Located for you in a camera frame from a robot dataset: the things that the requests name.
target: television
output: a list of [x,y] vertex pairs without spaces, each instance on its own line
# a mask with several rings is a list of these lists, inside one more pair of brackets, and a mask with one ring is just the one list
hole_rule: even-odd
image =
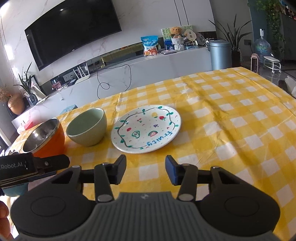
[[26,30],[39,70],[62,56],[121,31],[112,0],[65,0]]

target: blue snack bag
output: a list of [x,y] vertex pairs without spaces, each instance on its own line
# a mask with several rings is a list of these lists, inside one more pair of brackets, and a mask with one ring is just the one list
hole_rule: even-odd
[[144,46],[144,55],[156,55],[157,54],[157,41],[158,36],[145,36],[141,37]]

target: bowl rim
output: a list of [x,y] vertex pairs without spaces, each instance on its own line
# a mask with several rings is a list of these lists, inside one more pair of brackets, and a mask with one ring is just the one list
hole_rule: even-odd
[[[68,134],[68,128],[69,128],[69,125],[70,125],[70,124],[71,124],[76,118],[78,118],[80,115],[84,114],[84,113],[87,112],[87,111],[94,110],[94,109],[103,111],[103,115],[102,115],[102,117],[97,121],[97,123],[95,123],[91,128],[89,128],[88,130],[86,130],[86,131],[84,131],[84,132],[82,132],[82,133],[79,133],[79,134],[77,134],[77,135],[69,135],[69,134]],[[82,134],[84,134],[84,133],[86,133],[86,132],[92,130],[92,129],[93,129],[93,128],[94,128],[94,127],[95,127],[95,126],[101,121],[101,119],[102,119],[104,116],[105,116],[105,111],[104,111],[103,109],[101,109],[101,108],[91,108],[91,109],[88,109],[88,110],[86,110],[86,111],[83,111],[82,113],[80,113],[79,115],[77,115],[73,120],[71,120],[70,123],[68,124],[67,129],[66,129],[66,134],[67,134],[67,136],[69,136],[69,137],[77,137],[77,136],[80,136],[80,135],[82,135]]]
[[[48,121],[50,121],[50,120],[57,120],[57,124],[56,124],[55,128],[51,131],[51,133],[48,135],[48,138],[46,138],[46,140],[45,140],[44,142],[42,142],[39,146],[35,147],[34,149],[32,149],[32,150],[30,150],[30,151],[24,151],[24,146],[25,146],[25,144],[27,143],[29,137],[30,137],[31,135],[33,135],[33,133],[34,133],[34,132],[35,132],[40,126],[44,125],[46,122],[48,122]],[[59,119],[56,118],[56,117],[54,117],[54,118],[51,118],[51,119],[49,119],[49,120],[43,122],[43,123],[40,124],[39,126],[37,126],[37,127],[35,128],[35,130],[32,131],[32,133],[27,137],[27,139],[26,139],[26,141],[25,141],[25,143],[24,143],[24,145],[23,145],[23,147],[22,147],[23,153],[29,153],[29,152],[35,153],[35,152],[37,152],[38,150],[40,150],[42,147],[44,147],[44,146],[45,146],[45,145],[51,140],[51,138],[53,137],[53,135],[57,132],[57,130],[59,129],[60,124],[61,124],[61,123],[60,123]]]

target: trash can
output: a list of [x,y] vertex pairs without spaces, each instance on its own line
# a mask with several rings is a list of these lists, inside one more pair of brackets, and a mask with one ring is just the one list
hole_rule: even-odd
[[211,52],[212,70],[232,67],[230,42],[224,40],[209,41],[208,50]]

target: green bowl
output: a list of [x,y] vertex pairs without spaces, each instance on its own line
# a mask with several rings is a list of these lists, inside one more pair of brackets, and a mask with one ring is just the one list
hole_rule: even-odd
[[103,109],[89,109],[70,122],[68,137],[83,146],[93,146],[103,138],[107,129],[107,118]]

